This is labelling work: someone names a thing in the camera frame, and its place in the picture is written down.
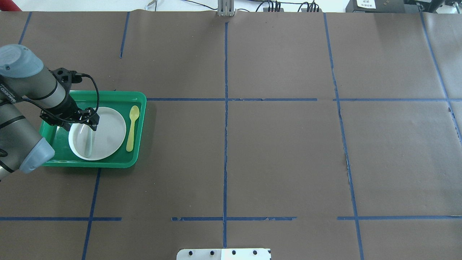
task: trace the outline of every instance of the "white plate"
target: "white plate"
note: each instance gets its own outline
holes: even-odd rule
[[[127,128],[122,115],[109,107],[98,109],[99,124],[95,132],[86,124],[72,124],[69,131],[69,146],[72,152],[88,161],[101,160],[115,153],[123,143]],[[89,138],[93,135],[91,155],[85,157]]]

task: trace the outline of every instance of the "red object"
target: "red object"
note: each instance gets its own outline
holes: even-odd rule
[[[22,11],[13,0],[0,0],[0,10],[2,11]]]

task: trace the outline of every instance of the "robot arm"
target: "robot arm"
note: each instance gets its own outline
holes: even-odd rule
[[[90,77],[64,68],[50,72],[22,45],[0,48],[0,179],[18,169],[29,173],[55,155],[15,103],[27,101],[37,105],[46,123],[67,131],[71,123],[87,124],[96,130],[97,109],[82,110],[69,95],[71,84],[81,82],[82,76]]]

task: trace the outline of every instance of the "tray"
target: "tray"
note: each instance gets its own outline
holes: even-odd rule
[[[44,166],[54,167],[103,167],[103,168],[128,168],[135,164],[140,150],[141,132],[143,129],[146,111],[146,96],[141,92],[127,91],[100,91],[99,106],[106,106],[117,110],[124,118],[127,133],[122,146],[111,156],[98,161],[86,161],[78,158],[69,147],[69,133],[61,127],[50,126],[42,121],[40,134],[48,141],[55,150],[55,156],[44,163]],[[77,105],[85,109],[96,106],[95,91],[71,90],[70,95]],[[127,152],[128,131],[130,127],[130,109],[137,105],[140,109],[140,118],[135,123],[135,141],[133,151]]]

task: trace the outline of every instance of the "yellow spoon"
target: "yellow spoon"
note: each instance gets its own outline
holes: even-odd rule
[[[127,152],[133,151],[133,143],[135,141],[135,121],[140,117],[140,109],[137,106],[132,106],[130,109],[130,131],[128,133],[127,140]]]

